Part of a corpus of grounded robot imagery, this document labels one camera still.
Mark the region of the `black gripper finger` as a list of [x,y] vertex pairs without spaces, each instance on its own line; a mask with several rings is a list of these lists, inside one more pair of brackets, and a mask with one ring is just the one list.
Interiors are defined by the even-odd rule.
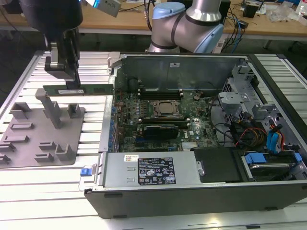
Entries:
[[67,89],[78,89],[80,78],[78,73],[78,59],[72,53],[72,62],[65,57],[65,48],[56,42],[50,43],[50,56],[46,57],[45,71],[57,79],[65,80]]

